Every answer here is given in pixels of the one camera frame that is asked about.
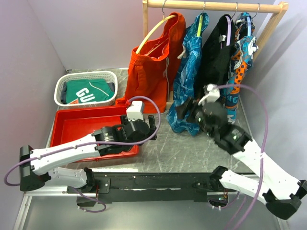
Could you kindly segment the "light blue hanger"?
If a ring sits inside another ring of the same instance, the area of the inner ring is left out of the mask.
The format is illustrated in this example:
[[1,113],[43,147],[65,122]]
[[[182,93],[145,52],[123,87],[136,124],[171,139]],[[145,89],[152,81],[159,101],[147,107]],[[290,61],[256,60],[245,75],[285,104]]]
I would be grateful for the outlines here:
[[244,36],[251,36],[252,34],[252,20],[249,14],[241,13],[236,21],[236,38],[240,40]]

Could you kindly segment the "wooden clothes rack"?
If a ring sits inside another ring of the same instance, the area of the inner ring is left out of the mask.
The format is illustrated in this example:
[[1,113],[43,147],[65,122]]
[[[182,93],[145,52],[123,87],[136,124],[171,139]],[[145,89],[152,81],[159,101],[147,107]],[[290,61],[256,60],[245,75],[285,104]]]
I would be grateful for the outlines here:
[[[143,19],[143,38],[148,34],[148,9],[186,9],[202,10],[204,1],[187,1],[187,0],[144,0],[142,2],[142,19]],[[255,12],[271,14],[265,28],[257,35],[258,52],[254,55],[257,59],[261,50],[264,48],[269,38],[273,34],[277,25],[288,10],[288,3],[281,1],[278,5],[274,4],[252,4],[252,3],[234,3],[234,2],[212,2],[205,1],[205,11],[224,11],[224,12]]]

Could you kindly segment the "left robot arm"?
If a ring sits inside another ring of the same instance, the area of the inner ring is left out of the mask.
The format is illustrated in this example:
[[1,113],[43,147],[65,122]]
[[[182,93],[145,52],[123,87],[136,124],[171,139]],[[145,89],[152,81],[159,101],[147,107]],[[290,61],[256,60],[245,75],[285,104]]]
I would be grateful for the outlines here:
[[156,125],[153,115],[148,123],[142,119],[129,120],[120,117],[121,124],[105,126],[80,139],[62,145],[34,149],[29,145],[20,148],[20,190],[39,189],[50,181],[66,184],[88,193],[94,190],[94,174],[90,169],[68,170],[62,165],[86,158],[98,158],[128,152],[135,145],[142,145],[145,139],[156,139]]

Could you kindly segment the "green folded shirt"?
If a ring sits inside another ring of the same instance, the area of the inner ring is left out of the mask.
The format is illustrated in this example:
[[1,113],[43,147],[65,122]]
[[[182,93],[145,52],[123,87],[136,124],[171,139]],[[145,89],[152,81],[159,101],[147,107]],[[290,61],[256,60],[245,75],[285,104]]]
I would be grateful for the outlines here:
[[115,84],[104,79],[80,79],[65,82],[60,100],[63,104],[83,104],[111,99]]

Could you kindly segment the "red plastic tray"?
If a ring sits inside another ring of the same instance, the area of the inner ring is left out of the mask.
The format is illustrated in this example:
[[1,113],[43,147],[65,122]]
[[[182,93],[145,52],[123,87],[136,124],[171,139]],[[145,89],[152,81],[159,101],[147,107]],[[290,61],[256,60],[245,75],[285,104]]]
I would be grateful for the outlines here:
[[80,139],[103,127],[121,123],[125,106],[107,106],[85,109],[58,110],[55,114],[50,146]]

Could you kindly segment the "yellow hanger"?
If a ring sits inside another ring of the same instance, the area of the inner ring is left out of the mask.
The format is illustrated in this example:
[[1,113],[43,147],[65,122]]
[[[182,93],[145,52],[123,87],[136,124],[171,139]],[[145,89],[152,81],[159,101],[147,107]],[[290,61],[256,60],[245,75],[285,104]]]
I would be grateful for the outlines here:
[[143,48],[144,44],[148,41],[148,39],[152,36],[152,34],[166,21],[174,18],[175,15],[170,15],[168,17],[163,18],[160,22],[158,22],[145,36],[145,38],[142,40],[141,44],[139,45],[138,49],[136,50],[136,54],[139,54],[141,49]]

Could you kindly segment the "white plastic basket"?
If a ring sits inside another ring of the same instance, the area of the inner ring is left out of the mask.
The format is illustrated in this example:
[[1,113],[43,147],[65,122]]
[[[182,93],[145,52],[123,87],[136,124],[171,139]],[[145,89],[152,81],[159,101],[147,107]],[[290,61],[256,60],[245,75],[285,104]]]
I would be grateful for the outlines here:
[[[115,94],[114,96],[107,100],[101,102],[92,102],[92,103],[74,103],[74,104],[63,104],[60,100],[61,92],[65,82],[70,80],[80,80],[80,79],[104,79],[106,82],[112,82],[115,84]],[[111,71],[93,71],[93,72],[82,72],[82,73],[71,73],[61,77],[55,88],[54,92],[54,101],[57,105],[65,107],[67,109],[76,109],[76,108],[89,108],[89,107],[101,107],[101,106],[112,106],[115,102],[116,95],[118,92],[118,80],[115,73]]]

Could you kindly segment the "green hanger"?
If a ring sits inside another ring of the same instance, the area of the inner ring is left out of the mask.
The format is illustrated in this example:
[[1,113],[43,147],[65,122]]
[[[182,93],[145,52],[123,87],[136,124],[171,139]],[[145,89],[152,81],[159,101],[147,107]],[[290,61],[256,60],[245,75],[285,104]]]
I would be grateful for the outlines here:
[[202,28],[203,28],[203,24],[204,24],[204,20],[205,20],[205,12],[204,12],[205,7],[206,7],[206,2],[204,1],[202,13],[199,16],[199,23],[198,23],[197,33],[196,33],[197,37],[201,37],[201,35],[202,35]]

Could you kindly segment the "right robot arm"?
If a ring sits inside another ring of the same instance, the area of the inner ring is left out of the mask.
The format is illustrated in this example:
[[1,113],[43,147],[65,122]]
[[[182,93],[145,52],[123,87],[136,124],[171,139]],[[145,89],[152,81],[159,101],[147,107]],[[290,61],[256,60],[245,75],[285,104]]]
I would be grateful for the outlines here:
[[301,206],[307,194],[306,180],[298,180],[261,152],[256,141],[243,128],[231,124],[218,102],[198,103],[188,98],[176,107],[178,118],[196,123],[213,138],[214,143],[244,163],[259,180],[247,178],[218,166],[210,175],[213,190],[233,189],[262,202],[276,217],[288,220]]

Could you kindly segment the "orange blue patterned shorts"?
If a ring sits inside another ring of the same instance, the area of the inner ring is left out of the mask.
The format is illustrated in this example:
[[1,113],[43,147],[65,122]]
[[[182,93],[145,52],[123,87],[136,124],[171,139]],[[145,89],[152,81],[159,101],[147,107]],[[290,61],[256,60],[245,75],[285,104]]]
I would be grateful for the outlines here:
[[[231,56],[227,84],[240,85],[247,71],[253,65],[254,53],[257,52],[258,46],[256,45],[257,39],[253,35],[253,32],[255,30],[255,25],[253,24],[252,17],[251,20],[252,20],[251,36],[244,36],[240,40],[237,40],[235,32],[235,52]],[[236,87],[233,86],[221,89],[220,93],[222,96],[224,107],[227,109],[228,122],[233,124],[236,121],[236,112],[237,112],[240,88],[237,86]]]

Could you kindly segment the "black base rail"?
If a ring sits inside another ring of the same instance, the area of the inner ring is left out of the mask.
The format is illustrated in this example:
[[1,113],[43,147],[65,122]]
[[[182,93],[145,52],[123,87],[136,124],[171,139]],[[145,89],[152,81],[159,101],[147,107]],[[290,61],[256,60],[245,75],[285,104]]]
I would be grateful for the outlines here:
[[79,191],[106,204],[114,202],[207,202],[208,193],[225,188],[205,172],[94,172],[91,183]]

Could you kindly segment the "purple hanger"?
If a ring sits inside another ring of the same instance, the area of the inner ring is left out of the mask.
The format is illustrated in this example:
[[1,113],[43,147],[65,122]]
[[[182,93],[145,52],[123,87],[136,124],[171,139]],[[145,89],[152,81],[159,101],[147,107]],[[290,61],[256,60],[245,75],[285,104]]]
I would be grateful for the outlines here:
[[230,46],[235,40],[235,26],[232,17],[229,14],[225,14],[224,17],[226,20],[225,46]]

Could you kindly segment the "black shorts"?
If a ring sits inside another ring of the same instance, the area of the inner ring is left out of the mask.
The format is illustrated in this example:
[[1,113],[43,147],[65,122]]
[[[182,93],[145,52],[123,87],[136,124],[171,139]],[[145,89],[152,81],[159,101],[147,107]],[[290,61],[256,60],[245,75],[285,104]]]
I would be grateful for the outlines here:
[[225,46],[226,20],[224,15],[212,30],[201,50],[201,64],[194,80],[194,96],[204,96],[203,87],[208,84],[223,85],[228,81],[230,59],[235,42]]

